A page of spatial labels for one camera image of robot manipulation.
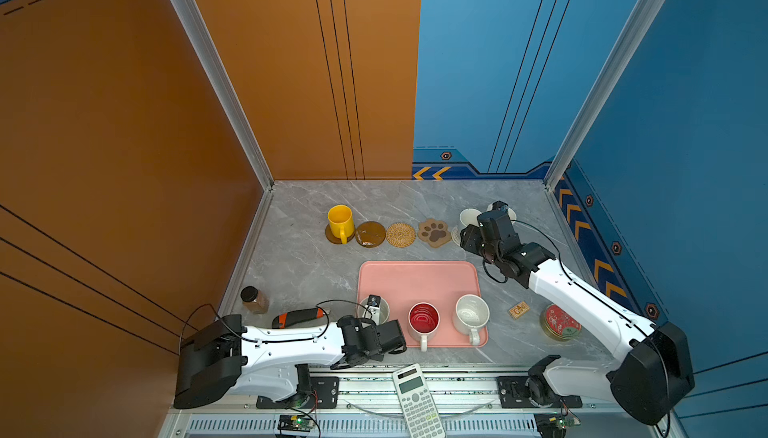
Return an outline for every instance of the black and orange utility knife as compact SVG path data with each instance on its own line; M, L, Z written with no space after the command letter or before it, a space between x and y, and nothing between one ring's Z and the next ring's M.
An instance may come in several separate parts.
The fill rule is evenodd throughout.
M272 320L273 330L282 330L283 328L292 327L294 324L303 323L304 321L312 321L318 318L326 316L319 308L307 308L306 310L295 310L283 313L279 317L275 317Z

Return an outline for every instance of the white calculator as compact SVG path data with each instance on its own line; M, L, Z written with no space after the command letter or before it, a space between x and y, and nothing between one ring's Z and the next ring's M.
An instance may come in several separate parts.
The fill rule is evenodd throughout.
M402 415L412 438L444 438L435 401L427 389L422 368L413 364L392 374Z

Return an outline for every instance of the tin lid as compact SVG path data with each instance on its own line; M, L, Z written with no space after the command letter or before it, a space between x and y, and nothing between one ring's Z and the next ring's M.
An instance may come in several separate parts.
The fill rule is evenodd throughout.
M558 337L570 340L581 333L581 324L562 311L556 304L551 304L544 312L547 328Z
M256 301L258 297L259 291L256 289L256 287L245 287L240 292L240 298L243 301Z

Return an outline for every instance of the paw print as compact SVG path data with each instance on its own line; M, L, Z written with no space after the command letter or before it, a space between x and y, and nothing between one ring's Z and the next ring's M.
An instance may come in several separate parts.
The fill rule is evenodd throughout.
M443 223L431 223L424 226L422 236L426 237L429 241L435 242L440 238L448 236L448 232Z

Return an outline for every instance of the orange wall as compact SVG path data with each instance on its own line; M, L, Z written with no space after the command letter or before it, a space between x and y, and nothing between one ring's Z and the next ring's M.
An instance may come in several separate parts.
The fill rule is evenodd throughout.
M44 0L0 42L0 204L170 312L0 209L0 237L158 325L2 241L1 272L168 349L0 276L4 430L150 436L172 314L218 304L260 186L168 0Z
M410 177L420 0L196 1L275 179Z

